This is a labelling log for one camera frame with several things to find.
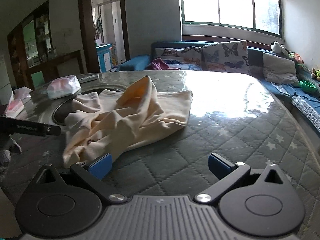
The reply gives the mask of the cream fabric garment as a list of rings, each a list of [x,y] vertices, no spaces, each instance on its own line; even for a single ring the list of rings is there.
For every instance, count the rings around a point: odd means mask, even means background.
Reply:
[[[65,118],[65,168],[93,161],[105,153],[115,161],[129,150],[160,141],[187,125],[191,90],[158,92],[144,76],[124,92],[108,89],[80,94]]]

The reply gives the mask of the green plastic bowl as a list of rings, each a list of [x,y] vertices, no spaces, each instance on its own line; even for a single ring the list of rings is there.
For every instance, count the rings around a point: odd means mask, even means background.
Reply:
[[[299,84],[302,91],[305,93],[315,94],[317,92],[317,87],[313,83],[305,80],[300,80]]]

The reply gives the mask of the grey cushion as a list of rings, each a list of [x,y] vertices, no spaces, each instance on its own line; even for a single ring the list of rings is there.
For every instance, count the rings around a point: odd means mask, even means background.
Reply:
[[[295,63],[277,55],[263,53],[263,75],[267,82],[298,86]]]

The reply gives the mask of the butterfly pillow upright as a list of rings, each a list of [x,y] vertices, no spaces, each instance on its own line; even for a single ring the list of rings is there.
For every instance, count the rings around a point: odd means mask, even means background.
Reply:
[[[208,71],[249,74],[246,41],[220,42],[202,47]]]

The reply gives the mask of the window with green frame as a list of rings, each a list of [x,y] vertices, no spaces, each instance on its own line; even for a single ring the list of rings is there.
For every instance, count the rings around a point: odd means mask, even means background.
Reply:
[[[181,0],[184,24],[216,25],[281,37],[280,0]]]

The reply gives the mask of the butterfly pillow lying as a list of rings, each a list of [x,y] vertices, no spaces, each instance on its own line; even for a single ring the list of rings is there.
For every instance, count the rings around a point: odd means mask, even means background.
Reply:
[[[171,69],[202,71],[202,48],[155,48],[154,57],[160,58]]]

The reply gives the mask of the dark wooden cabinet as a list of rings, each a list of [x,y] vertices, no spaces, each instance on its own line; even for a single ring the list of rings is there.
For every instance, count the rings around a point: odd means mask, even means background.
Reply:
[[[57,53],[48,1],[23,19],[7,35],[7,42],[16,88],[35,89],[58,77],[85,73],[80,50]]]

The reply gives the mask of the colourful plush toys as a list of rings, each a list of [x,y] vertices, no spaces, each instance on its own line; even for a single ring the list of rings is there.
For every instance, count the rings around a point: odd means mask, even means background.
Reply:
[[[297,53],[290,52],[289,57],[295,61],[296,72],[300,79],[319,81],[319,67],[307,66]]]

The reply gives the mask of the panda plush toy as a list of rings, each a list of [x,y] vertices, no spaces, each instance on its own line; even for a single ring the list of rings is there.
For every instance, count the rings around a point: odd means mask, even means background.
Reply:
[[[290,51],[285,47],[284,44],[279,44],[277,41],[271,43],[271,51],[276,54],[283,54],[289,56]]]

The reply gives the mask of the magenta garment on sofa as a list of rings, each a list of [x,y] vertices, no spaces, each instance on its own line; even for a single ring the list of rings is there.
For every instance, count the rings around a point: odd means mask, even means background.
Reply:
[[[146,70],[180,70],[180,69],[175,67],[170,67],[161,58],[157,58],[147,65]]]

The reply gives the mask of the small flat card box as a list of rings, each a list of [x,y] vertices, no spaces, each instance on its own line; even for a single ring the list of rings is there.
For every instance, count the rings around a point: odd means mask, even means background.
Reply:
[[[91,81],[98,80],[98,79],[99,79],[99,75],[98,74],[93,74],[93,75],[81,77],[79,79],[79,83],[80,84],[87,83],[87,82],[91,82]]]

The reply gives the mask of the white refrigerator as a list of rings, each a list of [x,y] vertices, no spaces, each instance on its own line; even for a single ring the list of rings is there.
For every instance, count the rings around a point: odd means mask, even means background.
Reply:
[[[9,81],[4,56],[0,57],[0,101],[1,105],[7,105],[13,99],[13,91]]]

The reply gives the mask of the blue corner sofa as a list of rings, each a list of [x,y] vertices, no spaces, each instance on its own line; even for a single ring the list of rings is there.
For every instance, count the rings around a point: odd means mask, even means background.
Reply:
[[[155,49],[170,47],[181,49],[187,47],[203,47],[208,42],[175,41],[154,42],[151,44],[151,54],[139,55],[118,66],[118,71],[142,71],[156,58]],[[293,85],[273,85],[263,77],[263,53],[271,54],[270,51],[260,48],[249,47],[248,62],[251,67],[250,74],[259,79],[269,92],[274,94],[287,108],[292,109],[293,115],[319,133],[319,99],[315,95],[305,93],[301,88]]]

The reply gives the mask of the quilted grey star table cover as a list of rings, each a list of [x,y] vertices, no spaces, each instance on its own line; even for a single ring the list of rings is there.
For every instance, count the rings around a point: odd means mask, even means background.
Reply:
[[[72,101],[124,92],[144,76],[158,92],[191,90],[187,125],[122,153],[102,179],[127,197],[103,203],[63,165]],[[256,78],[196,71],[100,73],[73,95],[31,94],[18,120],[61,127],[59,136],[14,133],[22,154],[1,166],[1,188],[15,207],[20,239],[319,239],[319,154],[287,108]],[[219,181],[217,153],[250,175],[216,203],[194,197]]]

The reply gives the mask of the white pink tissue pack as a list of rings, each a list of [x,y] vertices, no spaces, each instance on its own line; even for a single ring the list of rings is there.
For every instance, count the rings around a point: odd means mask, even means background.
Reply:
[[[49,99],[58,99],[75,94],[81,88],[78,78],[74,75],[53,80],[47,87]]]

